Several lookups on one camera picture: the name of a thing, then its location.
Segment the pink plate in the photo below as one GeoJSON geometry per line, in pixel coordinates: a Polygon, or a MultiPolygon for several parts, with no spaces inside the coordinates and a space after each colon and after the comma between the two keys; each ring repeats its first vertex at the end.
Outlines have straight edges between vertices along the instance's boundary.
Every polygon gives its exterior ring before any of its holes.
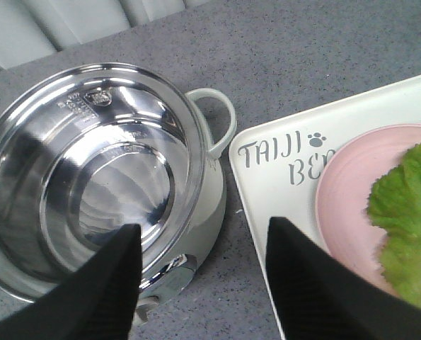
{"type": "Polygon", "coordinates": [[[385,232],[367,217],[371,186],[421,143],[421,125],[390,125],[367,132],[339,149],[316,192],[316,217],[331,256],[377,287],[393,293],[376,252],[385,232]]]}

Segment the engraved logo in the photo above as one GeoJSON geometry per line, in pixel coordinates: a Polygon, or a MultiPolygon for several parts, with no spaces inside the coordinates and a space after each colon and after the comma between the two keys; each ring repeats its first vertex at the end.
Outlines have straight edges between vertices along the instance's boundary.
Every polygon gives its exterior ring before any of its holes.
{"type": "Polygon", "coordinates": [[[105,90],[92,90],[84,95],[86,101],[96,106],[108,106],[111,104],[111,94],[105,90]]]}

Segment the green leaf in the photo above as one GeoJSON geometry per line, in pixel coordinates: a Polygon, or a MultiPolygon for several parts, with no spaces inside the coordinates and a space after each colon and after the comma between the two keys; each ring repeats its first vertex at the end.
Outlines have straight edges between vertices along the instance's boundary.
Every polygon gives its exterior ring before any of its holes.
{"type": "Polygon", "coordinates": [[[367,213],[388,233],[379,259],[385,279],[404,300],[421,307],[421,144],[375,182],[367,213]]]}

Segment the paw print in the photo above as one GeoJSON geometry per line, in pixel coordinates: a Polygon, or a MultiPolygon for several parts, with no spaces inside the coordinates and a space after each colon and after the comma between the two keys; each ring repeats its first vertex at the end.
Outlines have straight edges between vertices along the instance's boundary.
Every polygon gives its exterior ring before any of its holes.
{"type": "Polygon", "coordinates": [[[326,137],[322,136],[319,132],[314,133],[313,135],[308,135],[309,145],[312,147],[321,147],[323,141],[326,140],[326,137]]]}

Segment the white tray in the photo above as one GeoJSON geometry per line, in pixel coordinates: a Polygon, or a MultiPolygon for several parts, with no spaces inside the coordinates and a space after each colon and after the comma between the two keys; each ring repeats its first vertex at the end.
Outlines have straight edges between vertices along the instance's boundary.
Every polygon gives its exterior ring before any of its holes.
{"type": "Polygon", "coordinates": [[[265,280],[270,217],[289,218],[322,247],[314,194],[324,164],[352,138],[401,123],[421,123],[421,76],[249,128],[233,139],[229,159],[265,280]]]}

